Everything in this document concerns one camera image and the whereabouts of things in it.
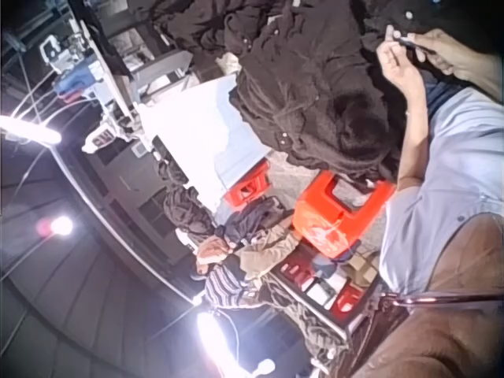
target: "white table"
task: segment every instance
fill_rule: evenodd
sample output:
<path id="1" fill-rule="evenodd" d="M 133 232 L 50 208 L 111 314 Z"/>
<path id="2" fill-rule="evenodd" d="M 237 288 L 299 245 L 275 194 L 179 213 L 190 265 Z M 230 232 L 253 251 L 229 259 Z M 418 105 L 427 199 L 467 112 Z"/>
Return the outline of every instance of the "white table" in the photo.
<path id="1" fill-rule="evenodd" d="M 229 103 L 234 86 L 235 75 L 224 76 L 140 106 L 148 138 L 159 136 L 213 213 L 228 190 L 269 152 Z"/>

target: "beige sleeve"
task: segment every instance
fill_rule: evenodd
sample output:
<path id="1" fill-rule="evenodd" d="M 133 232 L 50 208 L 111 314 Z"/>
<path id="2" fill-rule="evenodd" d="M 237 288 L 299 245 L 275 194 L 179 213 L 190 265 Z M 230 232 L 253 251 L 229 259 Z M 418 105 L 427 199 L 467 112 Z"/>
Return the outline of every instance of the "beige sleeve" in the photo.
<path id="1" fill-rule="evenodd" d="M 430 291 L 485 292 L 504 287 L 502 219 L 469 220 L 443 251 Z M 504 319 L 469 310 L 415 310 L 355 378 L 487 376 L 502 356 Z"/>
<path id="2" fill-rule="evenodd" d="M 246 280 L 255 280 L 285 259 L 299 244 L 299 241 L 286 230 L 266 238 L 266 243 L 246 246 L 239 251 L 240 268 L 246 273 Z"/>

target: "chair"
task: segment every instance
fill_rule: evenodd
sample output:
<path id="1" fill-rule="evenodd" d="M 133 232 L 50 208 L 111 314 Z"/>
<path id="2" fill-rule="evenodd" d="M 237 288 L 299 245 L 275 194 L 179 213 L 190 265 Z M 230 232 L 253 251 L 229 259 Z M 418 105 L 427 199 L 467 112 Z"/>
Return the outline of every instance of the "chair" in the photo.
<path id="1" fill-rule="evenodd" d="M 333 195 L 337 183 L 334 173 L 321 172 L 296 202 L 293 219 L 296 230 L 328 258 L 339 257 L 360 239 L 395 191 L 394 184 L 379 181 L 367 202 L 353 211 Z"/>
<path id="2" fill-rule="evenodd" d="M 261 197 L 271 186 L 267 173 L 269 161 L 263 159 L 226 193 L 224 199 L 235 210 Z"/>

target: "lamp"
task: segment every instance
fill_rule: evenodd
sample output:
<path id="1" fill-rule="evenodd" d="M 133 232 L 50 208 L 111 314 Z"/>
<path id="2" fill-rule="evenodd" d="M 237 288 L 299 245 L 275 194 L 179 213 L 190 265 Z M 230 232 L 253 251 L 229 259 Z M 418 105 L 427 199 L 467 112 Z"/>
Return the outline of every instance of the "lamp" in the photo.
<path id="1" fill-rule="evenodd" d="M 17 118 L 0 115 L 0 128 L 21 138 L 30 139 L 41 144 L 54 145 L 61 141 L 59 132 Z"/>
<path id="2" fill-rule="evenodd" d="M 270 360 L 269 358 L 259 362 L 258 368 L 254 370 L 252 373 L 252 377 L 256 376 L 267 376 L 271 372 L 275 371 L 275 362 Z"/>
<path id="3" fill-rule="evenodd" d="M 247 372 L 229 351 L 226 337 L 211 313 L 198 314 L 197 323 L 205 351 L 221 369 L 224 377 L 255 378 L 270 374 L 275 370 L 275 363 L 268 359 L 260 362 L 254 372 Z"/>
<path id="4" fill-rule="evenodd" d="M 72 233 L 73 222 L 66 216 L 61 216 L 50 222 L 50 230 L 55 235 L 67 236 Z"/>

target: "person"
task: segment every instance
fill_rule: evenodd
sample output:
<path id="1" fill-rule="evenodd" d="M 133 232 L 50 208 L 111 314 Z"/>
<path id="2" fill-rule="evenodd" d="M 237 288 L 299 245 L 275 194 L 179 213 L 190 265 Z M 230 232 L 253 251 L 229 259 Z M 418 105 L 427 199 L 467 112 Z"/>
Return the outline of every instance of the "person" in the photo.
<path id="1" fill-rule="evenodd" d="M 471 85 L 430 122 L 421 74 L 387 28 L 377 55 L 405 96 L 406 134 L 397 192 L 387 203 L 380 274 L 399 294 L 504 293 L 502 59 L 479 54 L 441 30 L 410 34 L 420 61 Z M 416 308 L 355 378 L 498 376 L 502 314 Z"/>
<path id="2" fill-rule="evenodd" d="M 196 254 L 194 279 L 206 279 L 206 301 L 224 309 L 254 308 L 267 302 L 261 277 L 285 259 L 299 244 L 301 235 L 291 229 L 292 216 L 269 230 L 262 230 L 248 246 L 238 247 L 212 236 Z"/>

